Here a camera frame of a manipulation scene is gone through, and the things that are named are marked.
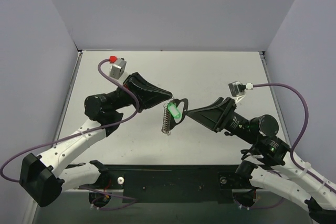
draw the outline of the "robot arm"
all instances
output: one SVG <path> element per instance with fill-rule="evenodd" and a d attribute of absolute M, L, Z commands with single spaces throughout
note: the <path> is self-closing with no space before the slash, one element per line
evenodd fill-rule
<path fill-rule="evenodd" d="M 171 92 L 148 83 L 137 72 L 129 75 L 123 85 L 138 99 L 139 112 L 172 98 Z M 73 137 L 69 137 L 70 140 L 37 156 L 28 154 L 22 162 L 20 185 L 44 207 L 64 190 L 93 184 L 101 172 L 94 164 L 69 170 L 66 167 L 91 145 L 113 133 L 123 117 L 117 110 L 132 104 L 136 106 L 135 100 L 121 88 L 108 94 L 87 97 L 85 115 L 89 119 L 75 131 Z"/>
<path fill-rule="evenodd" d="M 243 97 L 243 90 L 247 86 L 244 86 L 243 89 L 241 87 L 242 85 L 239 82 L 233 83 L 230 87 L 232 95 Z M 248 156 L 255 156 L 260 162 L 281 172 L 291 180 L 289 182 L 273 176 L 272 178 L 278 180 L 278 183 L 273 181 L 272 183 L 274 184 L 272 184 L 269 180 L 264 179 L 265 177 L 270 178 L 270 175 L 265 176 L 265 174 L 261 173 L 262 170 L 260 168 L 256 168 L 251 163 L 253 164 L 252 168 L 255 169 L 253 172 L 252 169 L 248 173 L 248 178 L 252 185 L 268 189 L 292 200 L 308 210 L 310 217 L 318 223 L 335 223 L 336 194 L 328 186 L 336 188 L 336 185 L 313 170 L 310 164 L 300 159 L 296 153 L 293 153 L 294 159 L 304 167 L 304 170 L 301 170 L 293 163 L 290 158 L 289 145 L 276 137 L 279 130 L 276 119 L 270 115 L 263 115 L 248 120 L 236 113 L 236 108 L 237 105 L 234 99 L 218 98 L 216 102 L 209 106 L 188 111 L 187 116 L 216 133 L 225 129 L 225 135 L 236 135 L 243 139 L 252 146 L 249 150 L 241 151 L 243 154 L 242 160 Z M 311 174 L 323 180 L 323 184 Z M 296 187 L 298 187 L 297 190 L 300 190 L 299 194 L 297 191 L 292 190 Z"/>
<path fill-rule="evenodd" d="M 252 186 L 271 191 L 308 211 L 306 200 L 310 200 L 311 196 L 294 182 L 272 174 L 249 161 L 243 161 L 236 174 L 248 179 Z"/>

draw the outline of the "metal spring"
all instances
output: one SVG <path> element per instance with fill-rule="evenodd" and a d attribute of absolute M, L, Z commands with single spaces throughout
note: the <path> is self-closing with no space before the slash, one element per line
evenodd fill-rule
<path fill-rule="evenodd" d="M 174 98 L 172 98 L 169 102 L 165 103 L 163 105 L 163 122 L 162 122 L 162 129 L 161 132 L 164 134 L 167 134 L 167 136 L 170 135 L 170 112 L 167 108 L 168 104 L 171 103 L 174 100 Z"/>

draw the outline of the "gray wall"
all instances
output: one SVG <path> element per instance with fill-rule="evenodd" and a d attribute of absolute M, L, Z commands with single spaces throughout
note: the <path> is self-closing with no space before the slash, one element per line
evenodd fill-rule
<path fill-rule="evenodd" d="M 298 153 L 336 181 L 335 97 L 336 0 L 295 0 L 270 47 L 266 61 L 274 82 L 296 87 L 310 109 Z M 303 108 L 290 91 L 277 97 L 291 140 L 303 123 Z"/>
<path fill-rule="evenodd" d="M 294 0 L 52 0 L 79 49 L 265 50 Z"/>
<path fill-rule="evenodd" d="M 0 0 L 0 163 L 51 141 L 77 50 L 51 0 Z M 19 177 L 20 158 L 6 174 Z M 0 178 L 0 222 L 21 223 L 28 196 Z"/>

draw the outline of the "green tag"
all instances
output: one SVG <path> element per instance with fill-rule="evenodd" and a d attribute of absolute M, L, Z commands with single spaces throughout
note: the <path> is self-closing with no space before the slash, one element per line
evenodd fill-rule
<path fill-rule="evenodd" d="M 169 103 L 167 105 L 167 109 L 175 119 L 179 119 L 181 117 L 181 113 L 176 107 L 175 103 Z"/>

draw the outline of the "white table surface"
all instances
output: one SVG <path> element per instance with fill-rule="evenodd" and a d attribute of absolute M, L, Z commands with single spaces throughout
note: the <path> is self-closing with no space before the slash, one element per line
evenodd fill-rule
<path fill-rule="evenodd" d="M 125 58 L 128 73 L 139 72 L 175 98 L 188 98 L 189 109 L 229 97 L 230 82 L 267 82 L 258 52 L 84 51 L 60 137 L 72 134 L 87 119 L 83 105 L 87 96 L 115 90 L 97 71 L 98 63 L 112 55 Z M 109 67 L 106 63 L 102 69 L 108 73 Z M 126 118 L 134 107 L 121 111 Z M 247 119 L 270 114 L 279 122 L 269 88 L 248 91 L 236 112 Z M 240 164 L 240 150 L 250 148 L 243 140 L 225 136 L 224 131 L 216 134 L 188 117 L 166 136 L 160 131 L 162 117 L 162 104 L 143 111 L 74 163 L 97 159 L 104 164 Z M 278 137 L 284 140 L 279 127 Z"/>

